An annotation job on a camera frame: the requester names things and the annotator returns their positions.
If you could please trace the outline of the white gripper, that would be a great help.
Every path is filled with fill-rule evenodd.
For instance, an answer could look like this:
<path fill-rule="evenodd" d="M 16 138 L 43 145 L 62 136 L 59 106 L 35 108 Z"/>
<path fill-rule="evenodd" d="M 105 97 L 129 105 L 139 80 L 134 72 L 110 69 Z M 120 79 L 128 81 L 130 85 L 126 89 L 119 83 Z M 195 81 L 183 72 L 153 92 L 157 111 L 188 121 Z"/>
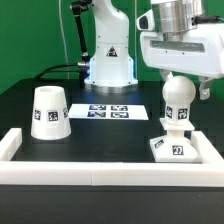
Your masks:
<path fill-rule="evenodd" d="M 171 71 L 203 76 L 199 78 L 201 100 L 210 97 L 213 79 L 224 77 L 223 23 L 199 24 L 181 41 L 164 41 L 160 33 L 142 32 L 140 44 L 145 64 L 161 69 L 164 81 L 173 77 Z"/>

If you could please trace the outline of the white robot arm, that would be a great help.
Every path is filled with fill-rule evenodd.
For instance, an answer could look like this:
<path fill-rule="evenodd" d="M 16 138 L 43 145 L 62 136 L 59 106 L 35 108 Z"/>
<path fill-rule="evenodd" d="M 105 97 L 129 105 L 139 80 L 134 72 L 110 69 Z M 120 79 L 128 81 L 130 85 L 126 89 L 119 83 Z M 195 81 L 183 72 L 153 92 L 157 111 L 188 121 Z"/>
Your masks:
<path fill-rule="evenodd" d="M 119 92 L 135 85 L 128 53 L 129 19 L 111 0 L 92 3 L 96 51 L 84 84 Z M 151 0 L 151 9 L 136 20 L 145 64 L 167 80 L 175 72 L 196 75 L 200 98 L 210 96 L 210 83 L 224 77 L 224 22 L 204 15 L 202 0 Z"/>

